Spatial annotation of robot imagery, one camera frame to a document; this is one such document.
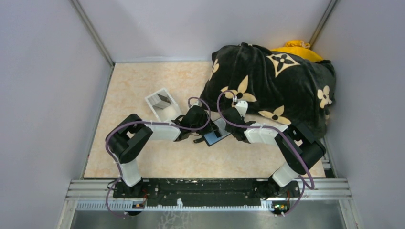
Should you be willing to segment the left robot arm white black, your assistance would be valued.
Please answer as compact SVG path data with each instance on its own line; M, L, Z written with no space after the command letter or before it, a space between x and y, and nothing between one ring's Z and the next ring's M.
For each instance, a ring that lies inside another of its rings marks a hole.
M148 141L179 142L192 134L210 133L219 136L219 127L211 119L211 112L198 105L167 122L146 121L130 114L106 136L105 149L117 164L118 181L125 185L124 191L136 198L143 191L137 157Z

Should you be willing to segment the white plastic card tray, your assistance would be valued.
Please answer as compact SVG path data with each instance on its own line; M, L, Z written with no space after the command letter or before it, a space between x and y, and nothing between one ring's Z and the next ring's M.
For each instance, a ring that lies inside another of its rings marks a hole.
M183 114L167 88L146 96L145 101L159 122L169 122Z

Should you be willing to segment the black floral plush blanket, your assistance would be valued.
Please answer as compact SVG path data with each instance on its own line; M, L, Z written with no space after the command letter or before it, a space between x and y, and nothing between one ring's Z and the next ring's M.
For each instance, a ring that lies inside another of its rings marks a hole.
M232 107L234 96L248 102L249 114L280 124L304 123L322 138L334 103L336 73L329 60L241 43L212 54L212 72L200 97L213 111Z

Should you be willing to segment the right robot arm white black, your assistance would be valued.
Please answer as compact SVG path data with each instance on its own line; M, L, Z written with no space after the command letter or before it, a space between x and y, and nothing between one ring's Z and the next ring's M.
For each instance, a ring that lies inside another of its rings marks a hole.
M245 143L261 143L278 146L285 163L268 179L267 187L275 197L282 196L288 184L301 175L307 175L309 189L315 188L315 182L309 170L325 155L326 148L309 128L299 123L279 127L261 125L254 121L245 122L245 118L236 108L229 108L220 114L225 120L225 130L238 141Z

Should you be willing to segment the black leather card holder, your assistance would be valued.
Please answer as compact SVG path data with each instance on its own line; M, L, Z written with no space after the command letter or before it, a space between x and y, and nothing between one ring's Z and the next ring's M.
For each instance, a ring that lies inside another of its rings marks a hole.
M225 130L226 122L222 118L214 120L213 123L218 127L218 129L193 140L195 144L205 142L208 147L211 147L231 134Z

